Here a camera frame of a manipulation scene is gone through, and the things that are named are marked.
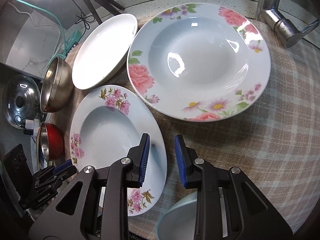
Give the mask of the large floral soup plate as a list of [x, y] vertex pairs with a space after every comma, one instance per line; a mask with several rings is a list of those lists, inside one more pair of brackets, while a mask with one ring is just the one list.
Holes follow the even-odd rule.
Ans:
[[167, 177], [167, 154], [159, 126], [148, 107], [131, 91], [104, 85], [80, 102], [71, 124], [69, 149], [81, 171], [110, 166], [137, 146], [142, 134], [150, 136], [150, 151], [143, 186], [128, 189], [128, 215], [149, 211], [159, 200]]

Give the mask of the large steel mixing bowl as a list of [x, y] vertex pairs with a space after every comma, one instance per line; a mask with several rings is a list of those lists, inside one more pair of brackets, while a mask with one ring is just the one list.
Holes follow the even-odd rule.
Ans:
[[71, 98], [73, 88], [71, 66], [60, 57], [54, 57], [43, 80], [41, 111], [55, 113], [63, 109]]

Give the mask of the white plate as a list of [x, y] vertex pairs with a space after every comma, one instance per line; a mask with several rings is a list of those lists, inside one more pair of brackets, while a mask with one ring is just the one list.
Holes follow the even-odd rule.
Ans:
[[87, 90], [110, 79], [124, 64], [137, 28], [138, 21], [132, 14], [113, 16], [95, 28], [76, 55], [73, 85]]

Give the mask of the small floral soup plate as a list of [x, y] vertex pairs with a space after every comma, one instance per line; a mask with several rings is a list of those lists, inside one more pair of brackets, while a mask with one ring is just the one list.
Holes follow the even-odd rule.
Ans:
[[171, 7], [144, 24], [127, 74], [137, 95], [172, 118], [214, 122], [255, 103], [271, 73], [267, 44], [238, 12], [211, 3]]

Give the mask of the chrome kitchen faucet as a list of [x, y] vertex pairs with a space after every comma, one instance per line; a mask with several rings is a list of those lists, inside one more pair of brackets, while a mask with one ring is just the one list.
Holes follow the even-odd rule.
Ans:
[[277, 35], [278, 40], [285, 48], [297, 44], [319, 26], [319, 20], [315, 20], [302, 30], [284, 17], [278, 10], [280, 0], [258, 0], [255, 19], [266, 23]]

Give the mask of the small steel red bowl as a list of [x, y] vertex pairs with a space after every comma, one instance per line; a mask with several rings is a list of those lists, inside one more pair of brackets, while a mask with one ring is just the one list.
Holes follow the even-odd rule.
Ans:
[[64, 140], [61, 130], [55, 125], [43, 122], [37, 134], [40, 156], [46, 162], [55, 161], [64, 154]]

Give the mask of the light blue ceramic bowl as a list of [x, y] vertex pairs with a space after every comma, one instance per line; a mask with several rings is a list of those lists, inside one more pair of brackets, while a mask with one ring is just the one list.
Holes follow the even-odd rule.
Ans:
[[197, 192], [193, 192], [174, 204], [158, 221], [157, 239], [194, 239]]

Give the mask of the white power plug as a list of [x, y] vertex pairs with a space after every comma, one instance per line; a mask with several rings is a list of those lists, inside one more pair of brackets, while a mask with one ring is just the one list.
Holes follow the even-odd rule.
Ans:
[[39, 127], [40, 127], [39, 119], [34, 119], [34, 120], [26, 119], [23, 133], [26, 135], [37, 136]]

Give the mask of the checked table cloth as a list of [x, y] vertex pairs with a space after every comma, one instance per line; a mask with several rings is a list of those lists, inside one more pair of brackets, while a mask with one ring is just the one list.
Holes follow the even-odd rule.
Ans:
[[136, 237], [156, 238], [159, 218], [189, 194], [180, 182], [174, 137], [183, 135], [214, 166], [241, 168], [291, 226], [295, 239], [319, 239], [319, 49], [306, 40], [286, 49], [268, 25], [254, 21], [272, 61], [260, 98], [217, 122], [187, 122], [152, 111], [168, 156], [167, 182], [148, 212], [132, 217]]

